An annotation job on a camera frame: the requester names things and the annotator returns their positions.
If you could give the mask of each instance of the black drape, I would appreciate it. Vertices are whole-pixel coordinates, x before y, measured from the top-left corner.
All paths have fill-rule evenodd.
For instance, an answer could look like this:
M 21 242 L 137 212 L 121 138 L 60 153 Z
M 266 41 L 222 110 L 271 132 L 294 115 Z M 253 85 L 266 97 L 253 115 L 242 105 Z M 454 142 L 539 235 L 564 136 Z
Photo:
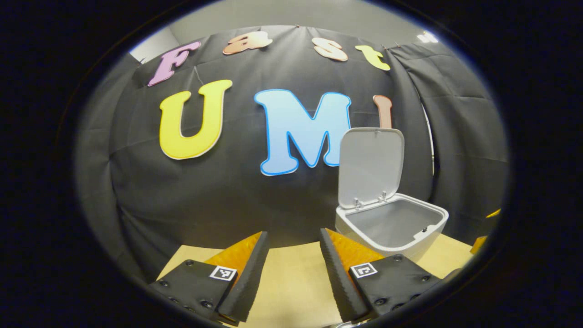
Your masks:
M 431 203 L 445 208 L 443 233 L 472 245 L 493 226 L 503 204 L 508 146 L 492 96 L 472 70 L 441 43 L 391 48 L 419 91 L 431 124 L 436 176 Z

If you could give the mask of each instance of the blue letter m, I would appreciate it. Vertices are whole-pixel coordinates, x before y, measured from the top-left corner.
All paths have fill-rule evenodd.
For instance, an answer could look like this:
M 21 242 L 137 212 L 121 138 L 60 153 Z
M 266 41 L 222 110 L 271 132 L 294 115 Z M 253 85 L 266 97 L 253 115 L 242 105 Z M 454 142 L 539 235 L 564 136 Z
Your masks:
M 336 92 L 324 93 L 314 118 L 288 90 L 260 91 L 255 95 L 255 101 L 263 105 L 267 122 L 268 155 L 267 160 L 261 163 L 261 173 L 267 176 L 284 175 L 297 169 L 299 161 L 290 153 L 287 136 L 311 168 L 318 163 L 328 136 L 324 163 L 329 166 L 340 164 L 340 140 L 350 129 L 350 98 Z

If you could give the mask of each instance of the letter u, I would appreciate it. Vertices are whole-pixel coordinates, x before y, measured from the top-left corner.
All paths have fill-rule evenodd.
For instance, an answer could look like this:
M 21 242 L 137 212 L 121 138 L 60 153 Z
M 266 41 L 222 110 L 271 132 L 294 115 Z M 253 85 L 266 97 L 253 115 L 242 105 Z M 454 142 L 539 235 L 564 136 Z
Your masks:
M 190 99 L 190 91 L 182 91 L 160 103 L 160 147 L 173 159 L 199 157 L 209 151 L 219 140 L 223 128 L 224 92 L 233 85 L 231 80 L 207 83 L 198 90 L 204 95 L 202 126 L 197 134 L 185 137 L 181 131 L 184 103 Z

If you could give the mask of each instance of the plastic container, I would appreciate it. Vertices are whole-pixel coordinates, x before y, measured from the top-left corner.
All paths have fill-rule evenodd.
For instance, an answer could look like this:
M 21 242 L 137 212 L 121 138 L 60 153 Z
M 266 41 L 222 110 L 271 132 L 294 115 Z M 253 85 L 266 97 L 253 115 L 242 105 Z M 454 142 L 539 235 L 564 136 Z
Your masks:
M 415 261 L 449 217 L 441 207 L 396 193 L 401 181 L 403 134 L 388 128 L 352 128 L 340 143 L 336 230 L 384 256 Z

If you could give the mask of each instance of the open lid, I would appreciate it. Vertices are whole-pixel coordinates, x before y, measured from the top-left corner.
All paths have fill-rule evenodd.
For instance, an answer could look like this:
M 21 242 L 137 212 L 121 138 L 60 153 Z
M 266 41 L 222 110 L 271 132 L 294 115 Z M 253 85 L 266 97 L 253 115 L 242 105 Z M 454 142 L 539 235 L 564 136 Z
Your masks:
M 352 128 L 340 142 L 338 203 L 354 208 L 393 196 L 401 182 L 405 139 L 396 129 Z

